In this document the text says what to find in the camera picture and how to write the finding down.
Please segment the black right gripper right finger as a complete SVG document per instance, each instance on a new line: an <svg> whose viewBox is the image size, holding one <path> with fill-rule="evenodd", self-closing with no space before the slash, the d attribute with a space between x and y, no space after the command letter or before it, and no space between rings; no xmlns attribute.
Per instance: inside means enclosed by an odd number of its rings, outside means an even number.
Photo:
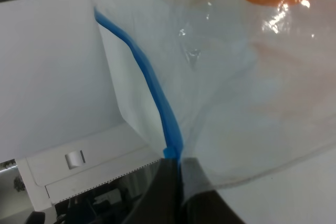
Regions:
<svg viewBox="0 0 336 224"><path fill-rule="evenodd" d="M181 223L243 223L213 188L196 158L181 162Z"/></svg>

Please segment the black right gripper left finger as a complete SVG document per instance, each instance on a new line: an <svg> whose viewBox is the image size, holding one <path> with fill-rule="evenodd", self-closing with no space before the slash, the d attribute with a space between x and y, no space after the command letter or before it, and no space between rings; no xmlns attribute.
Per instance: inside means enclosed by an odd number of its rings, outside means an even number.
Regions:
<svg viewBox="0 0 336 224"><path fill-rule="evenodd" d="M180 172L177 160L160 160L157 172L125 223L179 223Z"/></svg>

